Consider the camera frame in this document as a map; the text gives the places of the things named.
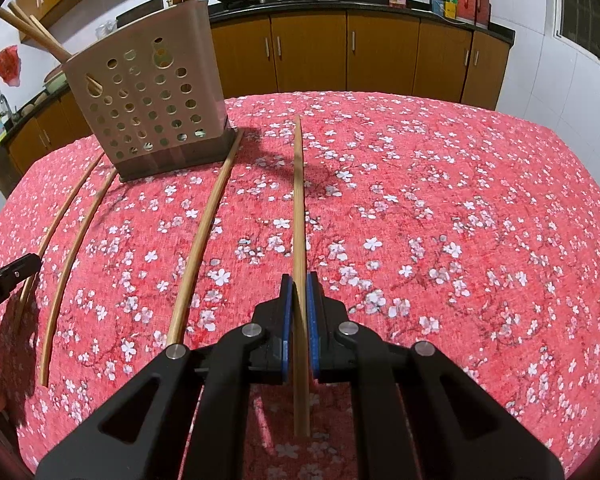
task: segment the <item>window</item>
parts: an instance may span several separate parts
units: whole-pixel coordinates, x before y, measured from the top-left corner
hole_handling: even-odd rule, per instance
[[[560,34],[600,57],[600,0],[562,0]]]

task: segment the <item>perforated holder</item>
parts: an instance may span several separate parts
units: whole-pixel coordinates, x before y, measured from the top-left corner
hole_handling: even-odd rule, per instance
[[[130,23],[63,69],[123,182],[224,160],[231,148],[206,0]]]

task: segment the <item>metal rivet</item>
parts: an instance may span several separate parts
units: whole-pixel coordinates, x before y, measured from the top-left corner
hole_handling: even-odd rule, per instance
[[[358,332],[358,324],[353,321],[343,321],[338,325],[338,330],[344,335],[354,335]]]
[[[256,337],[262,332],[262,327],[257,323],[247,323],[242,327],[242,334],[247,337]]]
[[[415,346],[416,353],[423,357],[431,357],[436,352],[436,347],[429,341],[418,341]]]
[[[187,353],[187,347],[181,344],[173,344],[167,347],[167,357],[169,359],[180,359]]]

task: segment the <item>table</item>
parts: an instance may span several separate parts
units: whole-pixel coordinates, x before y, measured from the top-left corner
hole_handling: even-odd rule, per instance
[[[573,470],[600,437],[600,189],[549,129],[388,94],[307,92],[227,101],[246,128],[216,215],[185,343],[246,322],[291,272],[293,119],[302,117],[308,269],[384,339],[437,345]],[[35,252],[94,137],[37,162],[0,213],[0,266]],[[27,464],[165,345],[171,306],[219,164],[116,179],[87,232],[34,384],[62,261],[106,156],[44,256],[16,335],[0,307],[0,373]],[[314,386],[312,439],[295,442],[290,388],[252,391],[245,478],[356,476],[344,386]]]

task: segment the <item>red plastic bag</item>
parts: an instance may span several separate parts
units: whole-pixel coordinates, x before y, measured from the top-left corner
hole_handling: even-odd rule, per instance
[[[9,86],[20,86],[20,57],[17,45],[8,46],[0,51],[0,77]]]

